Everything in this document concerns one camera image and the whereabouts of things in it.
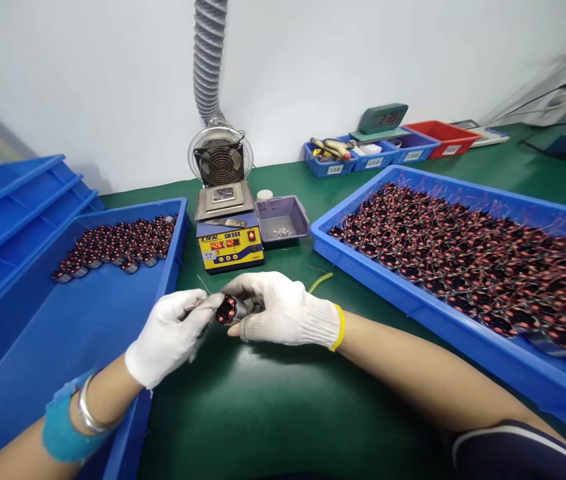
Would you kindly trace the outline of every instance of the blue plastic crate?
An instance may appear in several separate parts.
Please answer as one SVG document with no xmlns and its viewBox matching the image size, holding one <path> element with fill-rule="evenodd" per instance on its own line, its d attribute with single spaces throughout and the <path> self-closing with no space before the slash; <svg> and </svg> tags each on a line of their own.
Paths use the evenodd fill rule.
<svg viewBox="0 0 566 480">
<path fill-rule="evenodd" d="M 105 208 L 64 158 L 0 165 L 0 294 L 64 223 Z"/>
<path fill-rule="evenodd" d="M 184 198 L 81 215 L 68 220 L 0 297 L 0 448 L 44 413 L 65 382 L 103 367 L 136 339 L 158 298 L 173 292 L 189 218 Z M 128 275 L 103 265 L 68 284 L 49 274 L 86 229 L 178 213 L 164 261 Z M 82 472 L 84 478 L 135 478 L 150 398 L 134 400 L 112 441 Z"/>
<path fill-rule="evenodd" d="M 354 140 L 354 137 L 351 135 L 343 135 L 342 137 L 337 137 L 336 140 L 348 142 Z M 384 169 L 386 166 L 392 164 L 399 154 L 398 148 L 388 141 L 378 140 L 374 143 L 381 148 L 381 152 L 375 155 L 358 155 L 358 161 L 356 165 L 354 165 L 353 171 Z"/>
<path fill-rule="evenodd" d="M 401 146 L 398 147 L 399 154 L 393 161 L 394 165 L 427 160 L 431 152 L 441 144 L 439 141 L 426 137 L 408 127 L 404 128 L 410 131 L 411 135 L 398 138 L 401 141 Z"/>
<path fill-rule="evenodd" d="M 566 235 L 566 206 L 392 165 L 311 226 L 316 252 L 536 402 L 540 410 L 566 423 L 565 360 L 540 352 L 524 338 L 501 337 L 327 234 L 389 181 L 417 191 L 441 192 L 446 200 L 459 201 L 471 209 L 484 209 L 498 200 L 508 207 L 508 216 L 519 223 L 531 227 L 560 225 L 550 231 L 554 235 Z M 502 217 L 504 210 L 490 213 Z"/>
<path fill-rule="evenodd" d="M 309 166 L 311 172 L 317 178 L 338 177 L 339 175 L 348 175 L 358 162 L 358 155 L 351 152 L 351 161 L 333 161 L 321 163 L 312 155 L 314 149 L 318 148 L 311 142 L 307 142 L 304 146 L 305 162 Z"/>
</svg>

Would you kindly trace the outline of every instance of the purple plastic bin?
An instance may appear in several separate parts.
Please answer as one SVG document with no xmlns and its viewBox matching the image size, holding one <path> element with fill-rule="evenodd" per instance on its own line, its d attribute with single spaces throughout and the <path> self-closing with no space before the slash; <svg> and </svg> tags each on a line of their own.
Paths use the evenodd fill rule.
<svg viewBox="0 0 566 480">
<path fill-rule="evenodd" d="M 309 235 L 309 219 L 296 195 L 256 201 L 263 243 Z"/>
</svg>

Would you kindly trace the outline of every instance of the green wire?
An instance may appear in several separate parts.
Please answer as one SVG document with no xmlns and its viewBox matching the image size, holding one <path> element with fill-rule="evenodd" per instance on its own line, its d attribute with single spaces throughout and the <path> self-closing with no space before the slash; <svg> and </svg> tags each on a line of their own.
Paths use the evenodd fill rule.
<svg viewBox="0 0 566 480">
<path fill-rule="evenodd" d="M 322 277 L 320 277 L 318 280 L 316 280 L 314 283 L 311 284 L 311 287 L 309 288 L 309 290 L 307 290 L 307 293 L 314 293 L 314 290 L 316 290 L 316 288 L 325 280 L 329 280 L 330 278 L 332 278 L 334 276 L 334 274 L 332 272 L 326 273 L 324 274 Z"/>
</svg>

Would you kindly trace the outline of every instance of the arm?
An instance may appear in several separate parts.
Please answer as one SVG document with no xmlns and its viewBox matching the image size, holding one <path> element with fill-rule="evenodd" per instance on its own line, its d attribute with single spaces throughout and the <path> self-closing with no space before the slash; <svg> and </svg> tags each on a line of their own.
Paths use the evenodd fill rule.
<svg viewBox="0 0 566 480">
<path fill-rule="evenodd" d="M 121 355 L 90 383 L 87 392 L 89 412 L 100 423 L 115 423 L 142 388 L 127 371 L 125 357 Z M 78 395 L 71 399 L 71 422 L 76 430 L 89 435 L 79 416 L 77 400 Z M 40 418 L 0 450 L 0 478 L 44 480 L 76 476 L 81 468 L 79 462 L 60 462 L 45 450 L 42 441 L 44 424 L 45 418 Z"/>
<path fill-rule="evenodd" d="M 345 324 L 337 351 L 391 387 L 436 426 L 462 432 L 518 420 L 566 444 L 512 394 L 444 348 L 353 313 L 345 312 Z"/>
<path fill-rule="evenodd" d="M 223 300 L 222 295 L 213 295 L 201 303 L 206 296 L 202 290 L 189 290 L 158 300 L 138 339 L 90 382 L 86 404 L 96 422 L 116 426 L 142 389 L 153 389 L 187 359 L 193 359 L 202 342 L 201 332 Z M 78 393 L 71 397 L 67 414 L 73 428 L 89 437 L 94 433 L 83 421 L 78 397 Z M 54 457 L 53 449 L 43 441 L 44 427 L 45 417 L 0 450 L 0 478 L 60 480 L 78 474 L 81 462 Z"/>
<path fill-rule="evenodd" d="M 382 380 L 436 426 L 450 432 L 518 420 L 566 443 L 506 390 L 454 354 L 426 340 L 342 312 L 277 272 L 244 273 L 223 292 L 263 309 L 228 330 L 244 341 L 316 343 L 338 351 Z"/>
</svg>

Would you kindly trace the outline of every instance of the label on bin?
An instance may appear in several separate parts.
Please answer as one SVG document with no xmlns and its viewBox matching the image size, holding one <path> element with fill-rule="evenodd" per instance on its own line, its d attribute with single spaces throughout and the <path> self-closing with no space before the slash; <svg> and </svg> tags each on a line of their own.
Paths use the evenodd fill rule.
<svg viewBox="0 0 566 480">
<path fill-rule="evenodd" d="M 461 147 L 462 145 L 450 145 L 444 150 L 442 155 L 453 155 L 454 153 L 458 152 L 458 150 L 460 150 Z"/>
<path fill-rule="evenodd" d="M 418 160 L 423 154 L 422 150 L 416 150 L 415 152 L 409 152 L 403 161 Z"/>
<path fill-rule="evenodd" d="M 328 175 L 336 175 L 337 173 L 340 173 L 342 171 L 343 171 L 342 165 L 334 165 L 334 166 L 327 169 L 327 174 Z"/>
<path fill-rule="evenodd" d="M 377 159 L 367 160 L 367 164 L 366 164 L 365 168 L 368 169 L 368 168 L 380 167 L 382 162 L 383 162 L 382 157 L 377 158 Z"/>
</svg>

